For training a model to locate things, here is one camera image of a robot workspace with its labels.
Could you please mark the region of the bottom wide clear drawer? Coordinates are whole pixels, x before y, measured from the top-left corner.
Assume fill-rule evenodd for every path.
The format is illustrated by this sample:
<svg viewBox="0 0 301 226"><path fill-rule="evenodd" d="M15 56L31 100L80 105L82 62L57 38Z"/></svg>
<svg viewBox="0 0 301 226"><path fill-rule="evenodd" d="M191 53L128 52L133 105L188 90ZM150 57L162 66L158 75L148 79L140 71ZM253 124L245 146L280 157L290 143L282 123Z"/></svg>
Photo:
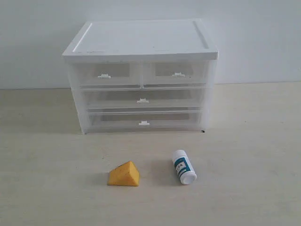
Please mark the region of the bottom wide clear drawer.
<svg viewBox="0 0 301 226"><path fill-rule="evenodd" d="M88 113L84 133L122 130L206 130L200 109L147 109Z"/></svg>

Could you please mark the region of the yellow cheese wedge toy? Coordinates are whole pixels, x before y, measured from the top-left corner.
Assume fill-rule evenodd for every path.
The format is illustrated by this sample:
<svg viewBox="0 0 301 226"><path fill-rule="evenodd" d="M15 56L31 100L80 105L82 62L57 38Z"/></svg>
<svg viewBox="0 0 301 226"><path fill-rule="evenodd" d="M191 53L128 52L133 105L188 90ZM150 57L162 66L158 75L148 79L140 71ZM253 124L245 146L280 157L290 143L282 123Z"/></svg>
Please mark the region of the yellow cheese wedge toy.
<svg viewBox="0 0 301 226"><path fill-rule="evenodd" d="M135 164L128 161L109 172L109 186L139 186L140 174Z"/></svg>

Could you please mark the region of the white bottle teal label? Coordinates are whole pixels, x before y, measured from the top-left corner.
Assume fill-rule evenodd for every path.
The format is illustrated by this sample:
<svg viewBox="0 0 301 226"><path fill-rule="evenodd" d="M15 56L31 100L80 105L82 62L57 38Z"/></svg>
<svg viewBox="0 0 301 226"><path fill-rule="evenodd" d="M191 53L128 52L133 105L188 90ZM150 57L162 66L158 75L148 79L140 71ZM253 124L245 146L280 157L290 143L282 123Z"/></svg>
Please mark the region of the white bottle teal label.
<svg viewBox="0 0 301 226"><path fill-rule="evenodd" d="M184 150L176 150L172 157L177 176L183 185L189 185L197 179L195 170Z"/></svg>

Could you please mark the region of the wide clear drawer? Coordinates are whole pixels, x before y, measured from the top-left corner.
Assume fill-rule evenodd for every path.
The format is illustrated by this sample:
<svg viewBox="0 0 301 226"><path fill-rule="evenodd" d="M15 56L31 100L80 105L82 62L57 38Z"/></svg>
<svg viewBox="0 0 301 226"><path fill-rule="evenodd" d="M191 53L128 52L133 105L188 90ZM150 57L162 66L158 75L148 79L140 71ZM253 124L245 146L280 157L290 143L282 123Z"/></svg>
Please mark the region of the wide clear drawer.
<svg viewBox="0 0 301 226"><path fill-rule="evenodd" d="M84 133L122 130L206 130L200 109L147 109L88 113Z"/></svg>
<svg viewBox="0 0 301 226"><path fill-rule="evenodd" d="M88 109L200 107L207 89L85 91Z"/></svg>

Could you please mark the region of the middle wide clear drawer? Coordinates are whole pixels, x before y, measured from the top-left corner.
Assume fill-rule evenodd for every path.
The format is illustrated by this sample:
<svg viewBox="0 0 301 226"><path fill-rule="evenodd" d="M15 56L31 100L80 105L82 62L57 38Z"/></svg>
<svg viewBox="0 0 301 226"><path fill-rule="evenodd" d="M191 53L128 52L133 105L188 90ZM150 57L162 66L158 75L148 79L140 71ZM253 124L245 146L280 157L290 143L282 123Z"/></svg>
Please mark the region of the middle wide clear drawer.
<svg viewBox="0 0 301 226"><path fill-rule="evenodd" d="M207 89L85 91L88 109L200 107Z"/></svg>

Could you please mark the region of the white plastic drawer cabinet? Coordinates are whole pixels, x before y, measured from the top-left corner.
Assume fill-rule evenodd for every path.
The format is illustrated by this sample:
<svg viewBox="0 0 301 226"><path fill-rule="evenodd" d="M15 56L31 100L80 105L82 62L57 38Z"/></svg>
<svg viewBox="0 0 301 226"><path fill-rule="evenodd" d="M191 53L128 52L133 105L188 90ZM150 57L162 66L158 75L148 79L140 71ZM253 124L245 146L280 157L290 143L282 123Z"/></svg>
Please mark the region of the white plastic drawer cabinet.
<svg viewBox="0 0 301 226"><path fill-rule="evenodd" d="M219 51L210 39L200 19L133 20L113 22L86 22L62 56L68 67L68 79L76 106L82 133L88 125L88 113L107 112L110 109L88 109L85 91L167 90L206 88L206 96L200 107L140 107L113 108L123 111L147 109L200 109L209 123L210 106L214 86L215 69ZM206 84L201 87L148 88L82 88L79 73L85 64L130 63L141 67L160 62L208 62Z"/></svg>

